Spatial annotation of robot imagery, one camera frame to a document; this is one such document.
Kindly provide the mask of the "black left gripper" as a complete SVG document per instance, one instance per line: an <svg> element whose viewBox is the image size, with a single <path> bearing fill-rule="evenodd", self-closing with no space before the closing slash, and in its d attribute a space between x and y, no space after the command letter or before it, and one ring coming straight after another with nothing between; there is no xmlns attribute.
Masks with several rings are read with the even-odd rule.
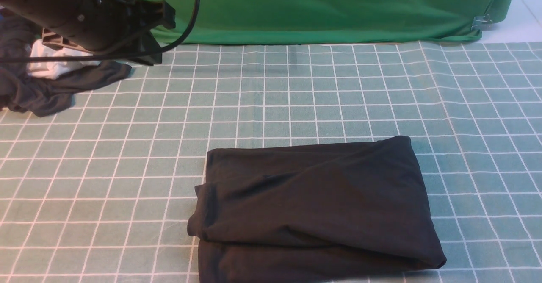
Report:
<svg viewBox="0 0 542 283"><path fill-rule="evenodd" d="M175 29L175 9L166 1L39 0L45 15L42 44L91 55L122 55L120 60L145 66L163 62L149 30Z"/></svg>

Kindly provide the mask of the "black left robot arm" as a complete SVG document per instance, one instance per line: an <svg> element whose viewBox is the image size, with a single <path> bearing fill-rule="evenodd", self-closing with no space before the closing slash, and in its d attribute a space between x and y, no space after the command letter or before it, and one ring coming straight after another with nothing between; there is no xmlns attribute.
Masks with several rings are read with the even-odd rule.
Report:
<svg viewBox="0 0 542 283"><path fill-rule="evenodd" d="M1 0L1 5L42 28L42 44L90 55L129 55L160 48L151 30L174 29L165 1Z"/></svg>

